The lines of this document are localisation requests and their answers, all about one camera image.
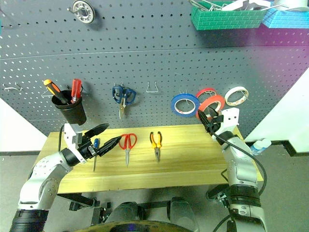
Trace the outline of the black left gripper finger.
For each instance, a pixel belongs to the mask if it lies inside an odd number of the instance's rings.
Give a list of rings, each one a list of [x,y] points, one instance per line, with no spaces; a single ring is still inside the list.
[[[121,138],[122,136],[117,136],[105,142],[104,145],[97,150],[97,155],[102,157],[104,154],[112,150],[115,146],[117,146]]]
[[[84,134],[84,140],[85,141],[90,140],[92,137],[104,132],[108,127],[109,127],[109,123],[99,124],[95,126],[94,128],[90,129]]]

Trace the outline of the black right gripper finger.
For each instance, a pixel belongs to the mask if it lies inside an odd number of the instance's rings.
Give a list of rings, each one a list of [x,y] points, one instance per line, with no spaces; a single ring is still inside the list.
[[[198,117],[201,121],[201,123],[203,124],[205,130],[207,133],[211,133],[211,130],[212,130],[212,123],[211,121],[209,121],[205,115],[205,113],[201,110],[198,110]]]
[[[214,117],[218,117],[220,113],[218,113],[214,108],[208,107],[208,119],[213,119]]]

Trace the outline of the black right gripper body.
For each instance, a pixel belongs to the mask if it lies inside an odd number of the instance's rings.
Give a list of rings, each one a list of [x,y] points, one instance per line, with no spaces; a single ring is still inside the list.
[[[211,133],[217,132],[221,127],[221,123],[223,122],[223,120],[224,120],[223,115],[213,117],[212,120],[210,121],[209,131]]]

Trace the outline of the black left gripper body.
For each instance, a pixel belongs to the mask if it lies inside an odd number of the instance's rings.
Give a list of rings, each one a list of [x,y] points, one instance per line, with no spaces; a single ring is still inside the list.
[[[84,159],[91,159],[98,155],[97,149],[89,139],[82,139],[82,142],[79,144],[78,151]]]

